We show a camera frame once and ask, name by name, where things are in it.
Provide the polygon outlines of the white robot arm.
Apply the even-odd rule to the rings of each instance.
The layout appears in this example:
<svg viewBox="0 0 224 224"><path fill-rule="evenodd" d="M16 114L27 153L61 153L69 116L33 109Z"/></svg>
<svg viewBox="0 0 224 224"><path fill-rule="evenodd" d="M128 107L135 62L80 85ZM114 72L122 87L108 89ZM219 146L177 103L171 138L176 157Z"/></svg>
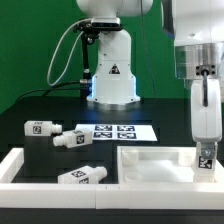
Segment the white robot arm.
<svg viewBox="0 0 224 224"><path fill-rule="evenodd" d="M222 138L224 0L75 0L83 36L95 41L85 99L101 109L155 97L156 73L173 72L190 88L191 133L204 159Z"/></svg>

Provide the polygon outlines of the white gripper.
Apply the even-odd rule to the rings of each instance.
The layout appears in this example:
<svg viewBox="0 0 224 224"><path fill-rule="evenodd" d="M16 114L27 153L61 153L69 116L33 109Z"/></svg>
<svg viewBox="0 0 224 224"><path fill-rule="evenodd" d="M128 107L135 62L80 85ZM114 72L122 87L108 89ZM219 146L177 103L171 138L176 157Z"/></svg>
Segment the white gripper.
<svg viewBox="0 0 224 224"><path fill-rule="evenodd" d="M204 106L203 80L194 80L191 85L191 128L197 152L203 159L212 160L216 144L222 139L222 109L220 85L217 79L207 79L207 101Z"/></svg>

